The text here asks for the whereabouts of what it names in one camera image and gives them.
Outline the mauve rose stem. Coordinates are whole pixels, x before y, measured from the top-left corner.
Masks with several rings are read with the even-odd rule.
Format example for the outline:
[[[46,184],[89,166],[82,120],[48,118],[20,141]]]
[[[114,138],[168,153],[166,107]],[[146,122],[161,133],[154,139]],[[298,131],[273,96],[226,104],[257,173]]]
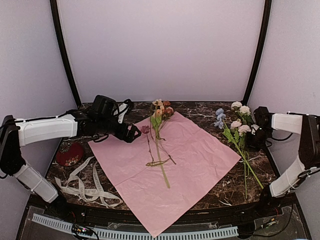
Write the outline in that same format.
[[[147,125],[143,125],[141,127],[141,132],[146,135],[146,138],[147,138],[147,144],[148,144],[148,152],[150,154],[150,157],[151,157],[151,162],[148,162],[146,164],[146,166],[148,167],[152,167],[154,164],[155,164],[155,159],[153,157],[153,154],[152,154],[152,150],[151,150],[151,146],[150,146],[150,139],[149,139],[149,133],[150,133],[150,127],[147,126]]]

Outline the white rose stem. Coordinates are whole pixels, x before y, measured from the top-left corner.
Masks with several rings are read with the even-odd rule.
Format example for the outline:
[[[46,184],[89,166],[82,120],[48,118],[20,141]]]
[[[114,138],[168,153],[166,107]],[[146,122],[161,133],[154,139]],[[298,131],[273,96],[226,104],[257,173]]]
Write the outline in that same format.
[[[258,186],[263,190],[264,186],[256,175],[255,171],[251,167],[250,158],[249,158],[249,150],[246,145],[246,136],[251,133],[252,129],[246,124],[240,124],[238,121],[234,121],[230,126],[223,120],[223,135],[226,137],[227,141],[231,143],[237,153],[240,155],[243,170],[244,170],[244,194],[245,199],[248,197],[248,178],[252,176],[257,182]]]
[[[242,105],[239,101],[235,101],[231,104],[231,109],[236,113],[243,125],[251,126],[254,123],[251,110],[248,106]]]

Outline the peach and orange flower stem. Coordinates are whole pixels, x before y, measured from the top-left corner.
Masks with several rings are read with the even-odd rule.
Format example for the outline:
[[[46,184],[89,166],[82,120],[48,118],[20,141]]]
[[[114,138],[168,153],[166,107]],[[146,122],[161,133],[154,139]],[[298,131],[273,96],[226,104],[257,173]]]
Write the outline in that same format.
[[[148,134],[148,137],[155,164],[153,166],[146,166],[146,164],[149,163],[147,162],[145,166],[150,168],[160,167],[165,185],[168,189],[170,189],[171,185],[164,165],[169,161],[171,161],[174,165],[177,163],[163,146],[163,142],[165,142],[166,139],[161,136],[161,130],[175,114],[175,111],[171,107],[170,101],[163,101],[162,99],[158,98],[151,103],[149,113],[148,126],[150,127],[150,133]]]

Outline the blue flower stem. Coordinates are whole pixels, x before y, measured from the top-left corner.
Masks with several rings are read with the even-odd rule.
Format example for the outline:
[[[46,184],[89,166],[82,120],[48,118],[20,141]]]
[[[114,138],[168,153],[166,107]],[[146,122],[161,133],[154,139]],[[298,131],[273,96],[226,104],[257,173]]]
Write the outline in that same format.
[[[215,122],[214,126],[220,130],[224,130],[226,128],[230,128],[230,119],[227,117],[225,110],[223,108],[219,108],[215,111]]]

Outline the pink wrapping paper sheet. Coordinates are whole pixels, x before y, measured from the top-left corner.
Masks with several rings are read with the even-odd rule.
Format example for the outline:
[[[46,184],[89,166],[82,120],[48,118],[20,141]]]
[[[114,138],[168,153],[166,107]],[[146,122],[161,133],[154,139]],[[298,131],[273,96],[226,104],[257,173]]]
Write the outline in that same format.
[[[110,136],[89,146],[105,175],[141,224],[157,237],[201,200],[240,160],[240,156],[176,112],[161,130],[163,146],[176,164],[164,169],[151,161],[146,135],[132,143]]]

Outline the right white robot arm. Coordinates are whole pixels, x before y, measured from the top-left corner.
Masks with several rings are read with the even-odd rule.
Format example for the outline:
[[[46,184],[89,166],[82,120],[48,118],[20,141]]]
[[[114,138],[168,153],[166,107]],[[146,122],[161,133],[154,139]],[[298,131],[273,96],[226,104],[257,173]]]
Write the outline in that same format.
[[[287,167],[276,180],[262,190],[255,213],[266,217],[275,201],[296,190],[307,178],[320,171],[320,117],[307,113],[272,113],[265,106],[253,112],[255,124],[246,143],[258,149],[267,141],[284,147],[277,157],[284,157]]]

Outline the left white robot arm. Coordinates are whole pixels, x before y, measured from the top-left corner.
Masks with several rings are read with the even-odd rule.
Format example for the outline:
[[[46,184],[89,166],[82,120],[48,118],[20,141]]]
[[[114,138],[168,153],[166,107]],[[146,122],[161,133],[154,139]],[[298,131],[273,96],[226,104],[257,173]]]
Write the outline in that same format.
[[[137,126],[112,114],[92,116],[80,110],[69,110],[61,115],[29,119],[7,115],[0,126],[0,170],[51,204],[51,210],[58,217],[67,218],[70,206],[40,171],[49,165],[53,145],[62,138],[91,137],[101,142],[108,136],[132,143],[140,135]],[[35,150],[49,153],[31,152]]]

